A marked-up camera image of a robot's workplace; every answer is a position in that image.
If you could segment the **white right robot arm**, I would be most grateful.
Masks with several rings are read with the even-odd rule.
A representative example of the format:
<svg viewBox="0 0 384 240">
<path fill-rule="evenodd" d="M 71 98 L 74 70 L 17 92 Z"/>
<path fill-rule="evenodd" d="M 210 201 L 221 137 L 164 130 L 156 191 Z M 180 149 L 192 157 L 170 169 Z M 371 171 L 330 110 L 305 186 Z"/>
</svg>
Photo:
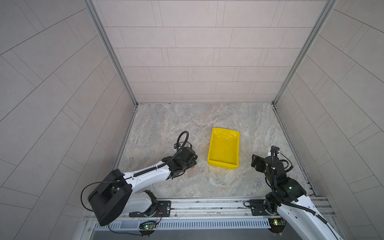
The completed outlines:
<svg viewBox="0 0 384 240">
<path fill-rule="evenodd" d="M 271 146 L 265 158 L 252 155 L 251 166 L 265 175 L 271 188 L 264 203 L 266 213 L 281 216 L 303 240 L 342 239 L 315 207 L 305 189 L 288 177 L 287 173 L 294 166 L 280 148 Z"/>
</svg>

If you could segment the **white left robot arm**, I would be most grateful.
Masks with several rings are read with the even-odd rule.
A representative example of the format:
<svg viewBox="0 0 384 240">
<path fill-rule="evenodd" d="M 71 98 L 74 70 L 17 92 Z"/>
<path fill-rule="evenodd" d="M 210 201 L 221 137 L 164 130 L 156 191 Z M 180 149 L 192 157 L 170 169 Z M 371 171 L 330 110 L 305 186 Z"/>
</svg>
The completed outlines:
<svg viewBox="0 0 384 240">
<path fill-rule="evenodd" d="M 183 147 L 174 156 L 134 172 L 111 171 L 88 196 L 100 226 L 107 226 L 121 215 L 155 216 L 159 201 L 145 188 L 171 180 L 197 164 L 198 156 L 190 147 Z"/>
</svg>

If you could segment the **yellow plastic bin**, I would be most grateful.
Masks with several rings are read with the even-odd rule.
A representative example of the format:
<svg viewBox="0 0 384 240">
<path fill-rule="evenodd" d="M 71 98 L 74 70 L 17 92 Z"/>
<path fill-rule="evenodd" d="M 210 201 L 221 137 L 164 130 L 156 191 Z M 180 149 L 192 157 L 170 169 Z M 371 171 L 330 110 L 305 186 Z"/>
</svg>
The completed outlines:
<svg viewBox="0 0 384 240">
<path fill-rule="evenodd" d="M 240 133 L 238 131 L 213 128 L 210 141 L 208 164 L 210 166 L 235 170 L 239 166 Z"/>
</svg>

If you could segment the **green circuit board left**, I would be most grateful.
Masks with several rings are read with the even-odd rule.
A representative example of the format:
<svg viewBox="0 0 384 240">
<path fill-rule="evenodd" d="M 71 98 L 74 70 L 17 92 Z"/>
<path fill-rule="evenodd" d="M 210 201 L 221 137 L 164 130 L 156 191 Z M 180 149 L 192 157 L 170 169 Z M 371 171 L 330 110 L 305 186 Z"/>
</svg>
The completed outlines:
<svg viewBox="0 0 384 240">
<path fill-rule="evenodd" d="M 140 231 L 153 231 L 157 226 L 156 221 L 146 221 L 143 223 L 140 223 L 139 230 Z"/>
</svg>

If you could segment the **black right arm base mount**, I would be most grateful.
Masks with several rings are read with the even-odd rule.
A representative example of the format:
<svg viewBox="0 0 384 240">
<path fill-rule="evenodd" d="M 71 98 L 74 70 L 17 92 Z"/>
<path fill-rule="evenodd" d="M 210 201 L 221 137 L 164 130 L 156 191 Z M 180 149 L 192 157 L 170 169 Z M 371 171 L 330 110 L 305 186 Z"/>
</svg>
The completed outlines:
<svg viewBox="0 0 384 240">
<path fill-rule="evenodd" d="M 244 207 L 251 209 L 253 216 L 276 216 L 277 205 L 270 200 L 247 200 Z"/>
</svg>

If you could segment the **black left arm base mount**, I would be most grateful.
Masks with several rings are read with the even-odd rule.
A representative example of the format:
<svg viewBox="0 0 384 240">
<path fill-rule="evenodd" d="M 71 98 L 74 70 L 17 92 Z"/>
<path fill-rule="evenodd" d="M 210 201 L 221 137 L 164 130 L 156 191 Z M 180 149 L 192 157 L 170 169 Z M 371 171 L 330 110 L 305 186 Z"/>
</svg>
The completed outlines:
<svg viewBox="0 0 384 240">
<path fill-rule="evenodd" d="M 157 215 L 169 217 L 171 201 L 158 200 L 155 195 L 145 190 L 140 194 L 133 194 L 127 203 L 127 211 L 130 218 L 151 218 Z"/>
</svg>

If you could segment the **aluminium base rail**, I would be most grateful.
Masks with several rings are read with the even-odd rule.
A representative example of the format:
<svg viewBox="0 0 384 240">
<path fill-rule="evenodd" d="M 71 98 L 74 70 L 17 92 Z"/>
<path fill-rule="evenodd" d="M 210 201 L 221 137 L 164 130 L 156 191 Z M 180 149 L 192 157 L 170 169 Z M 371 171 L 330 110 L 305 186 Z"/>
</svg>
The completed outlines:
<svg viewBox="0 0 384 240">
<path fill-rule="evenodd" d="M 334 211 L 325 197 L 310 197 L 315 207 L 331 226 L 334 222 Z M 149 236 L 158 231 L 182 230 L 236 230 L 236 229 L 269 229 L 279 234 L 286 223 L 281 216 L 253 216 L 251 209 L 244 207 L 247 200 L 264 200 L 263 197 L 237 198 L 191 198 L 160 199 L 171 201 L 169 217 L 157 215 L 151 218 L 130 218 L 128 214 L 119 216 L 107 226 L 100 226 L 94 217 L 86 220 L 82 239 L 90 239 L 97 232 L 129 233 L 136 236 Z M 140 223 L 156 221 L 153 231 L 140 231 Z"/>
</svg>

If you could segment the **aluminium corner post right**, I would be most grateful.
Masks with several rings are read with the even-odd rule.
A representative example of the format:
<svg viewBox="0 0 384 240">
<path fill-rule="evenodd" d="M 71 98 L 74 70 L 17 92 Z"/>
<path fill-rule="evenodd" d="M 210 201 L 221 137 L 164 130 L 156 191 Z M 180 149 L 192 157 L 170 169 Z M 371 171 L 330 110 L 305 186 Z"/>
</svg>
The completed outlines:
<svg viewBox="0 0 384 240">
<path fill-rule="evenodd" d="M 289 73 L 287 74 L 287 77 L 285 81 L 283 82 L 276 98 L 273 101 L 273 105 L 276 106 L 280 99 L 282 98 L 284 92 L 288 88 L 288 85 L 290 84 L 291 80 L 293 79 L 294 75 L 296 74 L 297 70 L 299 69 L 300 65 L 302 64 L 304 58 L 308 54 L 310 48 L 312 47 L 313 43 L 316 40 L 316 37 L 319 35 L 322 27 L 326 23 L 327 19 L 329 18 L 329 15 L 331 14 L 332 10 L 334 9 L 337 0 L 328 0 L 326 1 L 325 6 L 323 7 L 322 11 L 320 12 L 320 15 L 318 19 L 315 22 L 314 27 L 312 28 L 307 40 L 305 41 L 304 46 L 302 47 L 298 57 L 296 58 L 293 66 L 291 67 Z"/>
</svg>

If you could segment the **aluminium corner post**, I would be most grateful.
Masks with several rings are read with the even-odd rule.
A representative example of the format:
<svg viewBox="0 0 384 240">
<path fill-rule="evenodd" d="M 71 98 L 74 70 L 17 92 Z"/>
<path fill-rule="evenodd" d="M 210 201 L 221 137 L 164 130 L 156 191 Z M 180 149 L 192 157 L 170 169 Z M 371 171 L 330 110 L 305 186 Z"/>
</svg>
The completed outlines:
<svg viewBox="0 0 384 240">
<path fill-rule="evenodd" d="M 331 14 L 332 10 L 334 9 L 337 0 L 328 0 L 326 1 L 325 6 L 323 7 L 322 11 L 320 12 L 320 15 L 318 19 L 315 22 L 314 27 L 312 28 L 307 40 L 305 41 L 304 46 L 302 47 L 298 57 L 296 58 L 293 66 L 291 67 L 289 73 L 287 74 L 287 77 L 285 81 L 283 82 L 276 98 L 273 101 L 273 105 L 276 106 L 280 99 L 282 98 L 284 92 L 288 88 L 288 85 L 290 84 L 291 80 L 293 79 L 294 75 L 296 74 L 297 70 L 299 69 L 300 65 L 302 64 L 304 58 L 308 54 L 310 48 L 312 47 L 313 43 L 316 40 L 316 37 L 319 35 L 322 27 L 326 23 L 327 19 L 329 18 L 329 15 Z"/>
<path fill-rule="evenodd" d="M 112 47 L 112 44 L 107 36 L 107 32 L 105 31 L 105 28 L 101 22 L 101 19 L 100 17 L 98 16 L 98 13 L 96 11 L 96 8 L 94 6 L 94 3 L 93 1 L 90 1 L 90 0 L 84 0 L 84 4 L 85 4 L 85 8 L 87 9 L 89 15 L 90 15 L 90 18 L 100 36 L 100 39 L 101 39 L 101 42 L 102 44 L 104 45 L 110 59 L 111 59 L 111 62 L 115 68 L 115 70 L 117 71 L 117 74 L 119 75 L 119 77 L 121 78 L 123 84 L 125 85 L 125 88 L 126 90 L 128 91 L 128 94 L 131 98 L 131 100 L 133 101 L 134 105 L 137 106 L 138 105 L 138 102 L 134 96 L 134 93 L 131 89 L 131 87 L 129 86 L 129 82 L 124 74 L 124 71 L 119 63 L 119 60 L 117 58 L 117 55 Z"/>
</svg>

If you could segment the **aluminium corner post left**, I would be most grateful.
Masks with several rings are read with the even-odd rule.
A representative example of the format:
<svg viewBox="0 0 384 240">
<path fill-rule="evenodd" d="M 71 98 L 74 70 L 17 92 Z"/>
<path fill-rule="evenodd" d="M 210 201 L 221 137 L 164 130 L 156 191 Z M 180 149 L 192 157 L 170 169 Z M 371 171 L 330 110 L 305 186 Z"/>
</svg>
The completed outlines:
<svg viewBox="0 0 384 240">
<path fill-rule="evenodd" d="M 100 36 L 100 39 L 101 39 L 101 42 L 102 44 L 104 45 L 110 59 L 111 59 L 111 62 L 115 68 L 115 70 L 117 71 L 117 74 L 119 75 L 119 77 L 121 78 L 123 84 L 125 85 L 125 88 L 126 90 L 128 91 L 128 94 L 131 98 L 131 100 L 133 101 L 134 105 L 137 106 L 138 105 L 138 102 L 134 96 L 134 93 L 131 89 L 131 87 L 129 86 L 129 82 L 124 74 L 124 71 L 119 63 L 119 60 L 117 58 L 117 55 L 112 47 L 112 44 L 107 36 L 107 32 L 105 31 L 105 28 L 101 22 L 101 19 L 100 17 L 98 16 L 98 13 L 96 11 L 96 8 L 94 6 L 94 3 L 93 1 L 90 1 L 90 0 L 84 0 L 84 4 L 85 4 L 85 8 L 87 9 L 89 15 L 90 15 L 90 18 Z"/>
</svg>

